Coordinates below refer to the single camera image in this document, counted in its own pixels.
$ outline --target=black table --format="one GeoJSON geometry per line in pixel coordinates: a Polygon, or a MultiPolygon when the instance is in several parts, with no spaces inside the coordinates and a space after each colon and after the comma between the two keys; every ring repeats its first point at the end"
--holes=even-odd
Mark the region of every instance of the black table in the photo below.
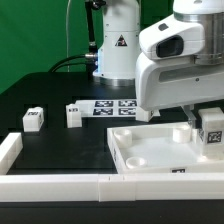
{"type": "MultiPolygon", "coordinates": [[[[0,95],[0,140],[9,132],[22,132],[24,144],[7,175],[116,173],[106,129],[145,123],[134,118],[84,118],[82,128],[68,129],[65,106],[76,100],[133,98],[134,87],[96,84],[85,73],[25,76],[0,95]],[[44,125],[38,133],[23,133],[22,117],[36,106],[44,108],[44,125]]],[[[174,108],[162,110],[150,123],[186,120],[181,109],[174,108]]],[[[223,200],[0,203],[0,222],[223,223],[223,209],[223,200]]]]}

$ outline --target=wire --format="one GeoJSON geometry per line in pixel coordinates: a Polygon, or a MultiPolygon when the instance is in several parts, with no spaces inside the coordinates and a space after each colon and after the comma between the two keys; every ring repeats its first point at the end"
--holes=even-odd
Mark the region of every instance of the wire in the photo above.
{"type": "Polygon", "coordinates": [[[65,63],[65,62],[68,62],[68,61],[71,61],[71,60],[74,60],[74,59],[78,59],[78,58],[85,58],[85,55],[84,54],[80,54],[80,55],[75,55],[75,56],[71,56],[71,57],[68,57],[68,58],[65,58],[65,59],[62,59],[61,61],[57,62],[55,65],[53,65],[48,72],[53,72],[54,69],[56,69],[58,66],[60,66],[61,64],[65,63]]]}
{"type": "Polygon", "coordinates": [[[67,41],[67,58],[69,57],[69,48],[70,48],[70,8],[71,8],[72,0],[68,0],[67,12],[66,12],[66,41],[67,41]]]}
{"type": "Polygon", "coordinates": [[[72,65],[86,65],[85,62],[78,62],[78,63],[67,63],[67,64],[62,64],[62,65],[59,65],[57,68],[55,68],[54,70],[52,70],[52,72],[56,72],[59,68],[62,68],[62,67],[66,67],[66,66],[72,66],[72,65]]]}

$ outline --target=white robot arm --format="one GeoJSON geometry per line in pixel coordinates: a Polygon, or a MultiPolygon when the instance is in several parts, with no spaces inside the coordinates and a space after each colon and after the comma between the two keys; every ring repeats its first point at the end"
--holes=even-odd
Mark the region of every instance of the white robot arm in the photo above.
{"type": "Polygon", "coordinates": [[[175,0],[173,11],[140,33],[136,95],[144,110],[224,98],[224,1],[175,0]]]}
{"type": "Polygon", "coordinates": [[[94,79],[104,84],[135,83],[135,64],[140,53],[140,15],[136,0],[106,0],[103,11],[104,43],[98,51],[94,79]]]}

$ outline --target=warning label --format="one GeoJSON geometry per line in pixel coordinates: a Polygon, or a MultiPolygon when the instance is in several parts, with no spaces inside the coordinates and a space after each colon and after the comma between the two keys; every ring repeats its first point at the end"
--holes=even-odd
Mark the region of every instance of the warning label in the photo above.
{"type": "Polygon", "coordinates": [[[128,45],[127,45],[124,37],[121,35],[115,46],[117,46],[117,47],[127,47],[128,45]]]}

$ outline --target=green backdrop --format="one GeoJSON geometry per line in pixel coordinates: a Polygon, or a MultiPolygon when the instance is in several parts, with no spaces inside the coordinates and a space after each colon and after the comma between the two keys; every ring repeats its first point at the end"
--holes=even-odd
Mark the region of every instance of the green backdrop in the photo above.
{"type": "MultiPolygon", "coordinates": [[[[69,55],[88,51],[85,0],[72,0],[69,55]]],[[[24,75],[47,71],[67,56],[68,0],[0,1],[0,93],[24,75]]],[[[172,12],[172,0],[142,0],[142,28],[172,12]]],[[[101,12],[94,12],[96,40],[102,43],[101,12]]]]}

